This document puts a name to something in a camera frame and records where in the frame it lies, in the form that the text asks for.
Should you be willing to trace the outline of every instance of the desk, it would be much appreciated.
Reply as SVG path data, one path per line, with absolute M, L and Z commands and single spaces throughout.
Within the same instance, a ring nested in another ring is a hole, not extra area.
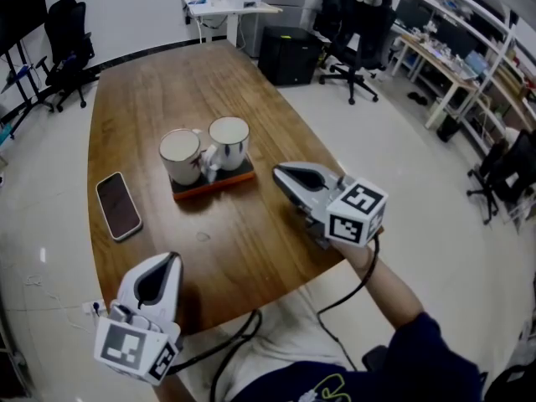
M 240 15 L 246 15 L 248 13 L 279 13 L 283 12 L 283 9 L 276 8 L 267 3 L 260 3 L 260 6 L 252 6 L 250 8 L 236 9 L 232 8 L 227 2 L 221 2 L 217 6 L 213 6 L 209 0 L 203 4 L 189 4 L 190 0 L 184 0 L 188 6 L 189 12 L 192 17 L 198 23 L 198 18 L 208 17 L 211 15 L 227 15 L 227 40 L 229 40 L 234 46 L 236 46 L 236 38 L 238 35 L 238 21 Z M 207 36 L 209 42 L 212 38 L 211 33 Z
M 250 125 L 256 178 L 175 203 L 158 147 L 175 128 L 207 129 L 220 116 Z M 95 268 L 106 305 L 122 277 L 153 255 L 177 251 L 184 280 L 183 332 L 218 326 L 319 276 L 342 257 L 320 249 L 272 180 L 279 162 L 319 162 L 343 173 L 327 149 L 246 55 L 226 41 L 173 49 L 117 65 L 100 78 L 91 121 L 88 209 Z M 95 194 L 125 177 L 143 229 L 109 235 Z
M 436 121 L 439 115 L 443 112 L 446 105 L 451 100 L 452 96 L 454 96 L 458 88 L 464 88 L 469 91 L 476 91 L 477 87 L 474 85 L 472 81 L 462 79 L 458 74 L 453 72 L 443 63 L 441 63 L 437 59 L 437 57 L 435 57 L 428 50 L 423 48 L 416 39 L 412 38 L 408 34 L 401 35 L 399 39 L 402 41 L 402 43 L 404 43 L 404 48 L 402 49 L 400 56 L 398 57 L 399 60 L 397 61 L 396 65 L 393 68 L 393 75 L 396 75 L 400 66 L 404 62 L 404 58 L 405 58 L 406 53 L 408 52 L 408 49 L 412 48 L 421 57 L 420 62 L 417 61 L 415 63 L 415 67 L 412 69 L 413 70 L 413 73 L 411 76 L 412 81 L 415 81 L 415 78 L 419 74 L 419 71 L 424 65 L 424 63 L 428 62 L 432 64 L 434 67 L 436 67 L 452 83 L 451 88 L 448 90 L 443 100 L 441 100 L 441 103 L 437 106 L 434 113 L 428 118 L 428 121 L 426 121 L 425 123 L 425 127 L 430 129 L 432 124 Z

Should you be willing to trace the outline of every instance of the brown tray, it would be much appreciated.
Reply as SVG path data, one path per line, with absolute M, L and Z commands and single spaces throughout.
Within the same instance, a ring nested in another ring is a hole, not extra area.
M 216 179 L 212 183 L 209 183 L 209 180 L 203 173 L 201 173 L 201 176 L 199 176 L 197 182 L 189 186 L 178 184 L 171 178 L 169 179 L 169 182 L 171 183 L 173 198 L 175 201 L 178 201 L 180 199 L 193 197 L 194 195 L 199 195 L 201 193 L 212 192 L 231 184 L 244 182 L 245 180 L 249 180 L 254 177 L 255 170 L 253 168 L 253 164 L 251 163 L 250 159 L 246 157 L 244 162 L 242 162 L 242 164 L 233 171 L 219 170 L 216 175 Z

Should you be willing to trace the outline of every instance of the cable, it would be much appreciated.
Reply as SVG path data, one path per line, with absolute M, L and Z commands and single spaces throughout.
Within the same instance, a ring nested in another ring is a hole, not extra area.
M 319 312 L 317 312 L 317 319 L 318 319 L 318 322 L 320 323 L 321 328 L 327 333 L 327 335 L 329 335 L 331 337 L 331 339 L 333 341 L 335 341 L 335 343 L 337 343 L 339 345 L 339 347 L 342 349 L 342 351 L 344 353 L 344 356 L 346 356 L 346 359 L 350 362 L 350 365 L 352 365 L 353 370 L 356 371 L 356 372 L 358 371 L 358 369 L 353 364 L 352 359 L 350 358 L 350 356 L 348 355 L 348 352 L 346 351 L 346 348 L 344 348 L 344 346 L 343 346 L 343 343 L 341 343 L 340 340 L 335 335 L 333 335 L 331 332 L 329 332 L 329 329 L 327 329 L 326 325 L 324 324 L 324 322 L 320 318 L 320 315 L 323 314 L 326 311 L 331 310 L 332 308 L 338 307 L 339 305 L 341 305 L 342 303 L 346 302 L 348 299 L 350 299 L 352 296 L 354 296 L 356 293 L 358 293 L 361 289 L 363 289 L 365 287 L 365 285 L 369 282 L 370 277 L 372 276 L 372 274 L 374 272 L 374 268 L 376 267 L 376 263 L 378 262 L 378 253 L 379 253 L 379 237 L 378 237 L 378 234 L 375 234 L 374 235 L 374 257 L 372 259 L 372 263 L 370 264 L 370 267 L 368 268 L 367 274 L 365 274 L 365 277 L 361 280 L 361 282 L 359 283 L 358 287 L 355 288 L 350 293 L 348 293 L 344 298 L 339 299 L 337 302 L 334 302 L 332 305 L 330 305 L 328 307 L 325 307 L 322 310 L 320 310 Z
M 197 18 L 195 18 L 195 23 L 198 25 L 198 30 L 199 30 L 199 42 L 202 43 L 203 42 L 203 35 L 201 34 L 201 26 L 199 25 L 199 21 Z
M 86 331 L 87 333 L 91 333 L 90 331 L 88 331 L 85 327 L 83 326 L 80 326 L 80 325 L 77 325 L 76 323 L 72 322 L 69 318 L 69 313 L 67 312 L 67 308 L 65 308 L 63 306 L 63 304 L 61 303 L 61 300 L 59 299 L 59 296 L 56 296 L 56 295 L 53 295 L 52 293 L 46 291 L 43 287 L 43 277 L 40 275 L 40 274 L 32 274 L 31 276 L 27 276 L 26 277 L 26 281 L 23 280 L 23 277 L 20 275 L 20 273 L 18 272 L 18 269 L 17 267 L 15 266 L 15 263 L 12 262 L 10 264 L 6 264 L 5 262 L 3 262 L 1 259 L 0 259 L 0 267 L 3 269 L 3 270 L 9 270 L 10 268 L 13 268 L 15 270 L 15 272 L 18 274 L 18 277 L 20 278 L 21 282 L 25 285 L 25 286 L 37 286 L 37 287 L 40 287 L 41 290 L 48 296 L 50 296 L 52 299 L 55 299 L 57 302 L 58 302 L 58 305 L 59 307 L 64 311 L 64 314 L 65 314 L 65 318 L 67 319 L 67 323 L 72 326 L 72 327 L 75 327 L 76 329 L 81 329 L 81 330 L 84 330 Z M 23 301 L 24 301 L 24 309 L 27 309 L 26 308 L 26 299 L 25 297 L 23 298 Z
M 26 53 L 26 56 L 28 57 L 28 61 L 30 62 L 30 67 L 33 69 L 33 72 L 37 76 L 37 79 L 39 80 L 39 86 L 38 90 L 41 90 L 41 78 L 39 77 L 39 73 L 37 72 L 37 69 L 34 67 L 34 63 L 32 62 L 32 59 L 30 58 L 30 54 L 28 53 L 28 50 L 26 49 L 26 44 L 24 44 L 24 39 L 21 39 L 21 42 L 23 43 L 24 52 Z
M 43 277 L 40 274 L 33 274 L 31 276 L 26 277 L 26 281 L 24 282 L 24 285 L 25 286 L 37 286 L 37 287 L 40 287 L 41 290 L 46 295 L 50 296 L 52 299 L 55 299 L 58 302 L 58 305 L 64 311 L 65 318 L 67 319 L 67 323 L 70 326 L 75 327 L 77 329 L 81 329 L 83 331 L 86 331 L 87 333 L 91 333 L 91 331 L 88 331 L 85 327 L 83 327 L 81 325 L 77 325 L 76 323 L 74 323 L 74 322 L 72 322 L 70 320 L 69 313 L 67 312 L 67 308 L 65 308 L 63 306 L 63 304 L 61 303 L 61 300 L 59 299 L 59 296 L 53 295 L 52 293 L 50 293 L 49 291 L 46 291 L 46 289 L 44 289 L 44 287 L 43 287 Z
M 8 61 L 7 61 L 6 59 L 4 59 L 3 57 L 0 57 L 0 59 L 1 59 L 4 63 L 9 64 Z M 15 64 L 15 63 L 12 63 L 12 64 L 13 64 L 13 67 L 20 67 L 20 65 L 18 65 L 18 64 Z
M 203 20 L 201 21 L 201 25 L 203 25 L 204 27 L 206 28 L 210 28 L 212 30 L 217 30 L 218 28 L 220 28 L 222 25 L 224 25 L 224 22 L 227 20 L 227 15 L 224 16 L 224 19 L 221 23 L 219 23 L 218 25 L 216 26 L 212 26 L 212 25 L 207 25 L 206 23 L 203 22 Z
M 210 350 L 207 350 L 206 352 L 201 353 L 199 356 L 195 356 L 191 358 L 190 360 L 187 360 L 184 363 L 181 363 L 179 365 L 172 366 L 168 371 L 167 375 L 173 375 L 176 374 L 183 369 L 186 369 L 197 362 L 200 362 L 201 360 L 204 360 L 213 354 L 216 354 L 217 352 L 223 350 L 224 348 L 227 348 L 230 344 L 234 343 L 236 340 L 242 338 L 244 336 L 244 332 L 247 330 L 247 328 L 250 326 L 251 322 L 253 322 L 253 319 L 257 314 L 260 314 L 259 310 L 254 310 L 251 312 L 250 316 L 248 317 L 247 321 L 242 325 L 242 327 L 238 330 L 238 332 L 233 335 L 231 338 L 229 338 L 227 341 L 224 341 L 221 344 L 218 344 L 216 347 L 211 348 Z
M 244 43 L 238 50 L 242 50 L 245 48 L 245 39 L 244 39 L 244 32 L 242 31 L 242 15 L 240 15 L 238 20 L 238 29 L 240 30 L 240 35 L 242 36 L 242 42 Z
M 218 380 L 221 374 L 224 372 L 225 367 L 229 364 L 230 360 L 233 358 L 233 356 L 236 354 L 236 352 L 239 350 L 240 347 L 242 347 L 244 344 L 246 344 L 248 341 L 250 341 L 259 331 L 260 325 L 262 325 L 262 313 L 258 310 L 256 310 L 258 313 L 257 316 L 259 318 L 259 321 L 257 322 L 255 329 L 253 329 L 253 332 L 249 335 L 244 335 L 243 341 L 240 341 L 238 344 L 236 344 L 234 347 L 230 349 L 230 351 L 225 356 L 222 363 L 219 365 L 218 370 L 216 371 L 216 374 L 214 378 L 212 379 L 212 384 L 210 385 L 210 402 L 216 402 L 216 387 L 218 386 Z

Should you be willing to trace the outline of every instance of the black phone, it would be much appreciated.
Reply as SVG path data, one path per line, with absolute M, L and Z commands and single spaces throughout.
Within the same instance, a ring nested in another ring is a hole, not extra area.
M 142 218 L 121 173 L 98 182 L 96 191 L 111 238 L 123 241 L 142 228 Z

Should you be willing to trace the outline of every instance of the tile floor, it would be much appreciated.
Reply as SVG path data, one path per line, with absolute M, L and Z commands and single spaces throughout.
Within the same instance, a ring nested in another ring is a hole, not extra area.
M 451 347 L 495 376 L 533 307 L 534 229 L 517 235 L 499 220 L 484 227 L 480 204 L 465 195 L 466 170 L 479 160 L 471 145 L 462 135 L 444 144 L 427 131 L 425 110 L 405 98 L 415 87 L 402 76 L 373 85 L 380 101 L 358 92 L 355 106 L 343 82 L 281 93 L 347 172 L 389 193 L 382 257 L 439 321 Z M 73 97 L 61 114 L 34 111 L 16 141 L 2 147 L 9 161 L 0 190 L 3 304 L 36 400 L 154 401 L 149 386 L 93 360 L 95 324 L 80 306 L 101 297 L 86 198 L 95 91 L 88 89 L 85 109 Z M 348 267 L 343 262 L 309 284 L 319 308 L 356 286 Z M 36 274 L 41 287 L 24 284 Z M 65 313 L 89 332 L 71 327 Z M 326 322 L 356 360 L 392 335 L 365 293 L 329 312 Z

